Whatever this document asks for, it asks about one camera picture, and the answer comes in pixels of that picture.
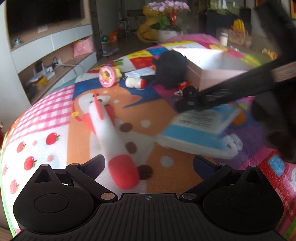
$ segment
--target yellow bag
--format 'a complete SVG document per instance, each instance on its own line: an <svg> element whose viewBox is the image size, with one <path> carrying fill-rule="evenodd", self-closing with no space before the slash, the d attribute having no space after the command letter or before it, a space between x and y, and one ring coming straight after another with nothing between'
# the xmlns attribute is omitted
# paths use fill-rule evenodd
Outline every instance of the yellow bag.
<svg viewBox="0 0 296 241"><path fill-rule="evenodd" d="M229 30L229 41L237 44L243 45L248 31L244 27L244 22L241 19L234 20L232 29Z"/></svg>

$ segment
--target television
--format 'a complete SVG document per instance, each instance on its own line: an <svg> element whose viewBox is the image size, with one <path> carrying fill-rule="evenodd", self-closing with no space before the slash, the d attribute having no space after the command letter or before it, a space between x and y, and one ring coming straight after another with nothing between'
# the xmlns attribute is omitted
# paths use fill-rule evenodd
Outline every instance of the television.
<svg viewBox="0 0 296 241"><path fill-rule="evenodd" d="M84 18L83 0L7 0L10 35L34 27Z"/></svg>

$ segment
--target pink flowers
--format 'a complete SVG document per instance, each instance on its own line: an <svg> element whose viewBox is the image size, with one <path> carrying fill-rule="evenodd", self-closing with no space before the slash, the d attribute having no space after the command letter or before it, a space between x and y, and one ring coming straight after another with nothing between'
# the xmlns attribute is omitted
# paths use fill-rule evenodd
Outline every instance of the pink flowers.
<svg viewBox="0 0 296 241"><path fill-rule="evenodd" d="M170 0L166 0L160 3L151 2L148 4L148 7L150 7L153 11L165 12L165 13L190 10L187 3L181 2L181 1L170 1Z"/></svg>

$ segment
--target black plush toy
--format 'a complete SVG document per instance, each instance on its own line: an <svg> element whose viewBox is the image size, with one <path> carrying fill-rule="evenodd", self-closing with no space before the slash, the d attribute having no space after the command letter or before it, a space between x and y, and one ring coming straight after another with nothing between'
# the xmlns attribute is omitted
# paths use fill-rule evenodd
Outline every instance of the black plush toy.
<svg viewBox="0 0 296 241"><path fill-rule="evenodd" d="M152 63L156 66L155 75L141 76L148 83L161 84L165 89L172 89L185 80L186 57L179 52L174 50L163 52L159 59L153 59Z"/></svg>

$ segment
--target pink round toy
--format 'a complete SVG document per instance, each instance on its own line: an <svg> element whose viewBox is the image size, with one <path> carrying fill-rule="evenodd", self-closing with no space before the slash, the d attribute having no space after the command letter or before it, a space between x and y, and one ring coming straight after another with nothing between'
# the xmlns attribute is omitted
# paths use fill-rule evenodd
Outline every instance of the pink round toy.
<svg viewBox="0 0 296 241"><path fill-rule="evenodd" d="M100 69L99 72L99 81L103 87L111 87L115 83L119 82L121 78L121 73L119 69L114 69L110 66L104 66Z"/></svg>

